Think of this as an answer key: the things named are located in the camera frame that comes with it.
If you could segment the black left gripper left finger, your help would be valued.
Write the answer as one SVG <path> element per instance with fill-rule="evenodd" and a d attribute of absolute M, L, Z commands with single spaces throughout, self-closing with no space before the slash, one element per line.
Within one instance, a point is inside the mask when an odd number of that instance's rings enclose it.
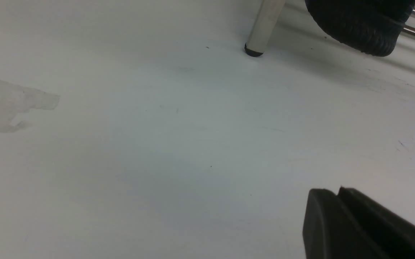
<path fill-rule="evenodd" d="M 309 191 L 302 237 L 307 259 L 390 259 L 330 190 Z"/>

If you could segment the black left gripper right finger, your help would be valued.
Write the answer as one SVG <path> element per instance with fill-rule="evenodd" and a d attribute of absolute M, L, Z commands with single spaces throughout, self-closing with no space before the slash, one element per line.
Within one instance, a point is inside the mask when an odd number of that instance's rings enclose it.
<path fill-rule="evenodd" d="M 415 259 L 415 225 L 354 188 L 341 187 L 338 197 L 391 259 Z"/>

